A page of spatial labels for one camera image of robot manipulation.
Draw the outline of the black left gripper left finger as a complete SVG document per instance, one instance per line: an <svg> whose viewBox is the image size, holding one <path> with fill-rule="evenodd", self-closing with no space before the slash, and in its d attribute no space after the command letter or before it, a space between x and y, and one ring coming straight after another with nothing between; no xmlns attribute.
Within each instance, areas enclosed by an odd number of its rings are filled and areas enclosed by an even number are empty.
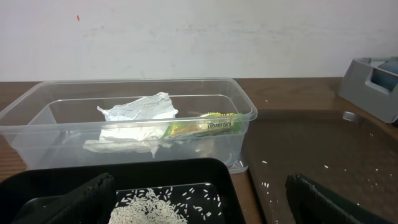
<svg viewBox="0 0 398 224"><path fill-rule="evenodd" d="M13 224L107 224L115 204L114 177L103 173Z"/></svg>

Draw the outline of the pile of white rice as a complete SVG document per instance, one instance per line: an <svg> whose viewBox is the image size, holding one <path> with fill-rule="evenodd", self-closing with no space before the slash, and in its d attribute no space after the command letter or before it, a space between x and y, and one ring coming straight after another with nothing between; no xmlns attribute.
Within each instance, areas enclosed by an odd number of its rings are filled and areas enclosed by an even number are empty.
<svg viewBox="0 0 398 224"><path fill-rule="evenodd" d="M109 224L224 223L221 197L210 183L116 192Z"/></svg>

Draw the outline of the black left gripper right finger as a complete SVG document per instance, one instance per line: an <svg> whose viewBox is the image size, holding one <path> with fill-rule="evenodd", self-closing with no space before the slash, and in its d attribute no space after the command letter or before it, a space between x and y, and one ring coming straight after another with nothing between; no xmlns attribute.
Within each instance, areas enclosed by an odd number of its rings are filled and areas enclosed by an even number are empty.
<svg viewBox="0 0 398 224"><path fill-rule="evenodd" d="M392 224L302 174L288 175L285 189L299 224Z"/></svg>

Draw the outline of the green yellow snack wrapper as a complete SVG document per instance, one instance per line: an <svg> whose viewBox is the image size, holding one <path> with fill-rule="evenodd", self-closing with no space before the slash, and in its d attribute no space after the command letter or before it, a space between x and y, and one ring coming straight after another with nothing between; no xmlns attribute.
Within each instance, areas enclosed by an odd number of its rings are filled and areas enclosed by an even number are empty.
<svg viewBox="0 0 398 224"><path fill-rule="evenodd" d="M241 113L209 112L201 114L203 120L174 123L168 126L163 139L182 139L237 133L242 125Z"/></svg>

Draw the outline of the white tissue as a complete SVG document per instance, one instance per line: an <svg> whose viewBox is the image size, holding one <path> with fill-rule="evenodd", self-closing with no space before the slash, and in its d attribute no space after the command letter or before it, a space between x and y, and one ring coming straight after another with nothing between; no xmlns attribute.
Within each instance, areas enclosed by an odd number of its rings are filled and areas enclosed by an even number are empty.
<svg viewBox="0 0 398 224"><path fill-rule="evenodd" d="M168 93L159 92L143 96L123 105L106 110L97 107L110 125L103 128L97 140L85 141L83 148L91 152L149 152L153 156L162 145L162 137L168 124L159 124L163 119L174 119L174 108Z"/></svg>

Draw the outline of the clear plastic bin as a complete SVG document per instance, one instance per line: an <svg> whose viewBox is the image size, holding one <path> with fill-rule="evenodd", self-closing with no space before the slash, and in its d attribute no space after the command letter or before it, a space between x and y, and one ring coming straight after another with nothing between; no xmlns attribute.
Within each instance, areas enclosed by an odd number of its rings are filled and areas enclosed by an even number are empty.
<svg viewBox="0 0 398 224"><path fill-rule="evenodd" d="M97 107L110 109L143 96L168 93L178 110L174 119L159 124L203 120L209 112L241 113L237 133L182 139L163 139L149 152L98 153L83 148L110 125ZM224 162L230 172L246 170L241 148L258 112L238 83L230 78L89 80L43 82L1 111L1 135L28 169L154 162L210 157Z"/></svg>

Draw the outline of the large dark blue bowl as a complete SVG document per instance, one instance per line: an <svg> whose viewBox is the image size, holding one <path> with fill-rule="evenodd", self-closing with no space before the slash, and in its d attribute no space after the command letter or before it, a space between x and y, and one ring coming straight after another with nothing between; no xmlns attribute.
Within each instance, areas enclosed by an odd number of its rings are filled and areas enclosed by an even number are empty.
<svg viewBox="0 0 398 224"><path fill-rule="evenodd" d="M392 91L397 85L397 77L389 75L379 69L397 74L397 61L385 62L374 69L371 81L389 91Z"/></svg>

